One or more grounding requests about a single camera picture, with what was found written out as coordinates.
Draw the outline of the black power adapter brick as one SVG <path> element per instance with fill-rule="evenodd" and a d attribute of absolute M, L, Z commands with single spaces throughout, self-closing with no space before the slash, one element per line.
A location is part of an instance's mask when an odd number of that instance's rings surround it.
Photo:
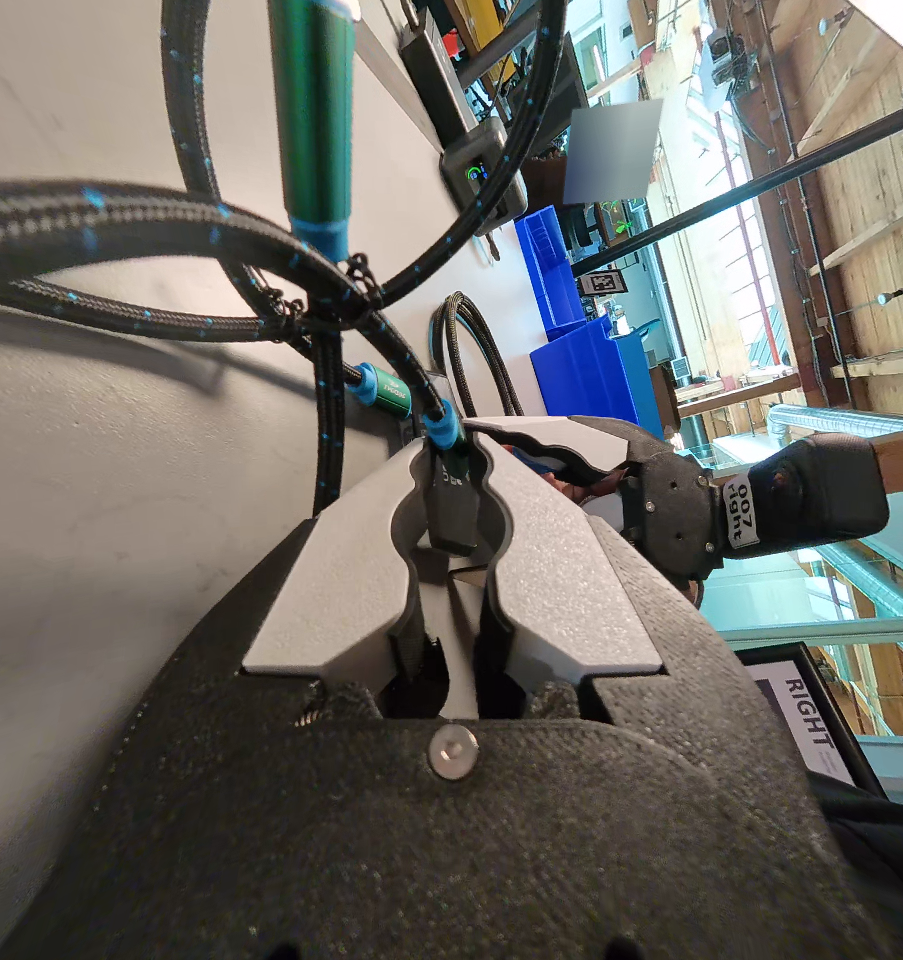
<path fill-rule="evenodd" d="M 439 151 L 479 125 L 427 8 L 418 12 L 415 25 L 403 28 L 398 54 L 434 127 Z"/>

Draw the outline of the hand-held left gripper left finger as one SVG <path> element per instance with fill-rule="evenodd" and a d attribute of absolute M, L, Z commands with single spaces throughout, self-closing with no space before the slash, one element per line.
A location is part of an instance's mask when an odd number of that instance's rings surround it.
<path fill-rule="evenodd" d="M 414 439 L 315 519 L 242 661 L 251 675 L 316 678 L 381 693 L 390 636 L 420 606 L 411 552 L 426 534 L 430 452 Z"/>

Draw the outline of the black monitor on stand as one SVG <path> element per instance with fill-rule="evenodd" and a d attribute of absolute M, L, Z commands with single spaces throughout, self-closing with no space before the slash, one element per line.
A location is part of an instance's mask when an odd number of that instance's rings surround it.
<path fill-rule="evenodd" d="M 508 80 L 505 85 L 505 102 L 510 112 L 510 119 L 505 123 L 506 138 L 512 138 L 512 130 L 529 98 L 530 77 L 537 54 L 535 43 L 531 43 L 527 50 L 521 61 L 525 68 L 521 78 Z M 562 39 L 556 64 L 550 98 L 541 110 L 541 123 L 528 151 L 530 157 L 544 154 L 569 129 L 574 111 L 588 107 L 574 44 L 568 33 Z"/>

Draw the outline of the blue plastic bin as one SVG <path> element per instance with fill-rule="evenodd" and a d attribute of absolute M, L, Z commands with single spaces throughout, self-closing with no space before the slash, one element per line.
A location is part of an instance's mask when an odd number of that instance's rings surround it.
<path fill-rule="evenodd" d="M 532 351 L 530 360 L 547 414 L 613 419 L 609 395 L 613 337 L 617 336 L 611 333 L 610 320 L 595 319 Z"/>
<path fill-rule="evenodd" d="M 528 213 L 515 228 L 546 339 L 554 342 L 586 323 L 556 211 Z"/>

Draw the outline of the black framed white sign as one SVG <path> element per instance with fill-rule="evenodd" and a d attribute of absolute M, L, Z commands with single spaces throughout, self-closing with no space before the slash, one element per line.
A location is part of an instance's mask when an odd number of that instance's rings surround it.
<path fill-rule="evenodd" d="M 805 643 L 735 654 L 787 728 L 809 772 L 888 798 Z"/>

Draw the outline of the silver ventilation duct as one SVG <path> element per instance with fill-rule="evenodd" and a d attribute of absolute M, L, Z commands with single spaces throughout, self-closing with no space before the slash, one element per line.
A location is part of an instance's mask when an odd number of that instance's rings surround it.
<path fill-rule="evenodd" d="M 769 408 L 765 427 L 768 436 L 780 447 L 790 442 L 790 431 L 794 428 L 871 440 L 903 432 L 903 414 L 779 403 Z"/>
<path fill-rule="evenodd" d="M 846 543 L 822 544 L 815 550 L 823 562 L 844 576 L 880 613 L 903 618 L 903 583 L 893 579 L 885 566 Z"/>

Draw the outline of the person's black clothed torso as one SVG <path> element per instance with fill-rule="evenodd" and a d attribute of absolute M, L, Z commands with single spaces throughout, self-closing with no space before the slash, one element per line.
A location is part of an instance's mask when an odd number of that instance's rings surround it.
<path fill-rule="evenodd" d="M 824 774 L 806 777 L 856 890 L 903 945 L 903 804 Z"/>

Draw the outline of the black hdmi switch box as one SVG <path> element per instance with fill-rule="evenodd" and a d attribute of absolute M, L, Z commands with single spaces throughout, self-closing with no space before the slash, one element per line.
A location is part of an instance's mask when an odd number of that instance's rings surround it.
<path fill-rule="evenodd" d="M 432 548 L 449 555 L 468 557 L 479 545 L 480 497 L 471 478 L 471 450 L 463 426 L 450 449 L 434 447 L 423 415 L 413 407 L 410 416 L 397 425 L 395 451 L 424 438 L 429 474 L 423 489 L 428 541 Z"/>

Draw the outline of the black metal pole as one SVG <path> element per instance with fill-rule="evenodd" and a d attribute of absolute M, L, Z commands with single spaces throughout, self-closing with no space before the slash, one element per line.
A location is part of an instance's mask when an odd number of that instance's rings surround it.
<path fill-rule="evenodd" d="M 863 126 L 826 146 L 813 150 L 794 162 L 787 163 L 761 177 L 749 180 L 742 186 L 710 198 L 694 208 L 682 212 L 664 222 L 657 223 L 628 241 L 608 250 L 578 261 L 572 265 L 572 275 L 578 279 L 584 274 L 600 271 L 611 263 L 626 258 L 648 246 L 680 234 L 691 227 L 707 221 L 720 213 L 732 210 L 780 186 L 803 179 L 823 166 L 843 160 L 884 139 L 903 131 L 903 108 Z"/>

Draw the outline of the brown cardboard box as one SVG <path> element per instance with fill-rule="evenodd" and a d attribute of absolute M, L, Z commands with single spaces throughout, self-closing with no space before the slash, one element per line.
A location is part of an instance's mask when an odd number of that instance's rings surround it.
<path fill-rule="evenodd" d="M 671 363 L 665 361 L 650 367 L 649 376 L 662 436 L 665 441 L 672 443 L 680 434 L 681 415 Z"/>

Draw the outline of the blue partition panel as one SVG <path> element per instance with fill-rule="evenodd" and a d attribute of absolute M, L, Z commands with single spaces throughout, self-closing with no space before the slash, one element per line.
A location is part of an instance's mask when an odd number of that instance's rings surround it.
<path fill-rule="evenodd" d="M 665 438 L 641 334 L 637 331 L 610 338 L 614 358 L 609 374 L 610 416 Z"/>

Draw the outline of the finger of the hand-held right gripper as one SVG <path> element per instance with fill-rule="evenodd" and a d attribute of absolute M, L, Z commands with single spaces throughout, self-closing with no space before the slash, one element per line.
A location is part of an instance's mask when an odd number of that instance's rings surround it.
<path fill-rule="evenodd" d="M 592 486 L 628 460 L 628 442 L 568 416 L 474 416 L 464 428 L 510 448 L 539 474 L 575 486 Z"/>
<path fill-rule="evenodd" d="M 600 518 L 619 534 L 622 534 L 626 527 L 624 505 L 617 491 L 599 496 L 591 495 L 582 501 L 581 509 L 591 517 Z"/>

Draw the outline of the small yellow bin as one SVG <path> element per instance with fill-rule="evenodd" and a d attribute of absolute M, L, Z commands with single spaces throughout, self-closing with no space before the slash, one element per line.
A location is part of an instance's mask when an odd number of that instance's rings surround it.
<path fill-rule="evenodd" d="M 444 1 L 458 36 L 469 52 L 481 50 L 506 29 L 506 14 L 499 2 Z"/>

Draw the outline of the dark grey power bank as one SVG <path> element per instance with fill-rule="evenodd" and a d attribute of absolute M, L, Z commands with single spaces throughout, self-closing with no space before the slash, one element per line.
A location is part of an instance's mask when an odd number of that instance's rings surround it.
<path fill-rule="evenodd" d="M 458 211 L 466 210 L 504 154 L 506 127 L 496 115 L 466 131 L 443 151 L 439 170 Z M 513 176 L 493 212 L 474 231 L 483 236 L 526 214 L 528 191 L 521 173 Z"/>

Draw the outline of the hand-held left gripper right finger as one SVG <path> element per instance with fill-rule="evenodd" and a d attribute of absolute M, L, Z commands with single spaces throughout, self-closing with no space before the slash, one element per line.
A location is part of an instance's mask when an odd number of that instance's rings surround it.
<path fill-rule="evenodd" d="M 661 655 L 589 516 L 493 438 L 473 441 L 485 462 L 486 592 L 510 637 L 505 674 L 535 690 L 549 680 L 659 673 Z"/>

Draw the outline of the grey metal pole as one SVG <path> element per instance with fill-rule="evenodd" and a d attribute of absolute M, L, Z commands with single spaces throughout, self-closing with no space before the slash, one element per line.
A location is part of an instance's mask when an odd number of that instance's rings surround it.
<path fill-rule="evenodd" d="M 521 16 L 512 19 L 488 45 L 469 56 L 468 62 L 457 69 L 457 77 L 463 88 L 482 78 L 532 37 L 538 26 L 540 8 L 540 1 L 530 2 Z"/>

